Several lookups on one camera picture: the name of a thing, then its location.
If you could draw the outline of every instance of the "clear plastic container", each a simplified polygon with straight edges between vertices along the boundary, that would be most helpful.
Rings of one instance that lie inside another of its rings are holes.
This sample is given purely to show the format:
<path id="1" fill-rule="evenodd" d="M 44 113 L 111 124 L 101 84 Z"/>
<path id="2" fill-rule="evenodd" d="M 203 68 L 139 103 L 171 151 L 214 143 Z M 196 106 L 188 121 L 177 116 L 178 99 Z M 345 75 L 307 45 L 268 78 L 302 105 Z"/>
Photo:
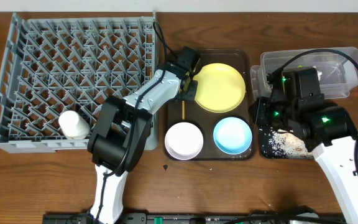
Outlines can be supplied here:
<path id="1" fill-rule="evenodd" d="M 344 52 L 358 63 L 358 49 L 355 47 L 331 48 Z M 260 66 L 253 66 L 250 71 L 254 98 L 270 96 L 271 86 L 267 83 L 266 74 L 272 73 L 292 57 L 311 49 L 283 50 L 265 52 L 260 56 Z M 318 52 L 302 56 L 289 64 L 285 69 L 299 66 L 312 66 L 321 72 L 320 89 L 326 99 L 345 98 L 349 91 L 358 85 L 358 71 L 353 64 L 343 56 Z"/>

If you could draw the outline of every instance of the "plastic bin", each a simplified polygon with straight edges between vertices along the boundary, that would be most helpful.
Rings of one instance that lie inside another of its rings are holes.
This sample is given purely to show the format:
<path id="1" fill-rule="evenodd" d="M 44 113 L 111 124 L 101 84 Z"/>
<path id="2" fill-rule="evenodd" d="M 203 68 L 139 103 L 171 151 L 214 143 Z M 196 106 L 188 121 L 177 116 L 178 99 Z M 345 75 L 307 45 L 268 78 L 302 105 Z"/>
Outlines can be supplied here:
<path id="1" fill-rule="evenodd" d="M 355 47 L 331 48 L 344 52 L 358 63 L 358 49 Z M 271 88 L 266 80 L 266 74 L 272 73 L 292 57 L 312 49 L 284 50 L 265 52 L 260 56 L 260 66 L 251 68 L 251 84 L 254 99 L 260 96 L 270 96 Z M 358 71 L 346 58 L 330 53 L 318 52 L 302 56 L 289 64 L 285 69 L 299 66 L 316 67 L 321 72 L 320 89 L 326 99 L 345 98 L 349 91 L 358 85 Z"/>
<path id="2" fill-rule="evenodd" d="M 58 117 L 77 111 L 91 131 L 104 100 L 145 85 L 157 66 L 153 17 L 31 19 L 13 14 L 0 71 L 0 148 L 86 149 L 66 139 Z M 112 124 L 125 132 L 123 128 Z M 157 114 L 145 149 L 158 144 Z"/>

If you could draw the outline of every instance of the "green light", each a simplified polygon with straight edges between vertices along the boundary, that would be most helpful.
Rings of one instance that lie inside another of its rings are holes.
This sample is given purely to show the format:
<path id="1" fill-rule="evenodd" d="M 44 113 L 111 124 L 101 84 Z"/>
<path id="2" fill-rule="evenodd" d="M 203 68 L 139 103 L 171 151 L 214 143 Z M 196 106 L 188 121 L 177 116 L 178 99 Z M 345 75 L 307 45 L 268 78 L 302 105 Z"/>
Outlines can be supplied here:
<path id="1" fill-rule="evenodd" d="M 324 123 L 327 122 L 327 121 L 330 121 L 330 119 L 328 119 L 326 117 L 322 117 L 321 119 L 323 120 Z"/>

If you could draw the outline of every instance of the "white granules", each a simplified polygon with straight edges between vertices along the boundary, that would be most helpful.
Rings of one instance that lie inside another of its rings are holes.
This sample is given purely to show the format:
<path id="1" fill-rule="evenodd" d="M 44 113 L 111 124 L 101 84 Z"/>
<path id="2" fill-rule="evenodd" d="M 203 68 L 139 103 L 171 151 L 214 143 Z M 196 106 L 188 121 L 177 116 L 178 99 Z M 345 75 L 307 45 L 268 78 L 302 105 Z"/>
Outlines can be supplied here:
<path id="1" fill-rule="evenodd" d="M 279 134 L 271 130 L 272 138 L 268 143 L 276 156 L 286 156 L 295 159 L 312 159 L 311 152 L 308 152 L 304 142 L 290 133 Z"/>

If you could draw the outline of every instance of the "wooden table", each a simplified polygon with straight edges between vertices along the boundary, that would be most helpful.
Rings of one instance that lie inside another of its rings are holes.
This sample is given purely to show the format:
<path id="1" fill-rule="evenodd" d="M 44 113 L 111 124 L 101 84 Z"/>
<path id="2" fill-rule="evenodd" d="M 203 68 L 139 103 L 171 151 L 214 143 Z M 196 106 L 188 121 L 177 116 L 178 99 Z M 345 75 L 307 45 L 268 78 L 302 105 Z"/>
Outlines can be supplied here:
<path id="1" fill-rule="evenodd" d="M 140 15 L 145 14 L 20 13 L 24 19 Z M 0 13 L 0 66 L 11 16 Z M 173 49 L 183 45 L 242 49 L 250 65 L 258 65 L 260 54 L 267 51 L 358 48 L 358 14 L 158 13 L 158 20 Z M 337 102 L 358 127 L 358 87 Z M 222 214 L 308 205 L 320 213 L 341 211 L 315 161 L 264 159 L 257 153 L 245 162 L 175 162 L 163 153 L 161 139 L 162 131 L 159 147 L 145 152 L 128 176 L 126 208 Z M 0 150 L 0 223 L 40 223 L 47 212 L 84 211 L 93 204 L 95 186 L 94 165 L 86 150 L 51 154 Z"/>

